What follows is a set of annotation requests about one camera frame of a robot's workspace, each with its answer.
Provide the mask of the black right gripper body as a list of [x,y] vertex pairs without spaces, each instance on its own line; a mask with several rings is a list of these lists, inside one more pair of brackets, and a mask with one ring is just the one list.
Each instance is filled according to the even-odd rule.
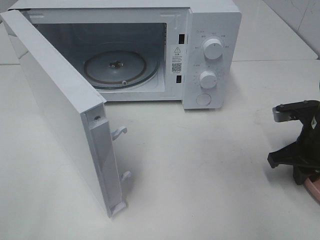
[[293,168],[293,178],[302,185],[307,178],[316,180],[320,176],[320,108],[313,114],[310,123],[304,125],[296,141],[298,164]]

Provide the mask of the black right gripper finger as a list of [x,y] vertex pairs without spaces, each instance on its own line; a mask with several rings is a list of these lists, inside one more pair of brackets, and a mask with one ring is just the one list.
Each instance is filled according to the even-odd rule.
[[280,104],[272,108],[273,119],[277,123],[296,120],[301,121],[301,123],[310,123],[319,105],[318,100]]
[[293,142],[280,150],[270,152],[267,156],[267,161],[271,168],[275,168],[279,165],[289,165],[289,166],[306,166],[301,148],[296,142]]

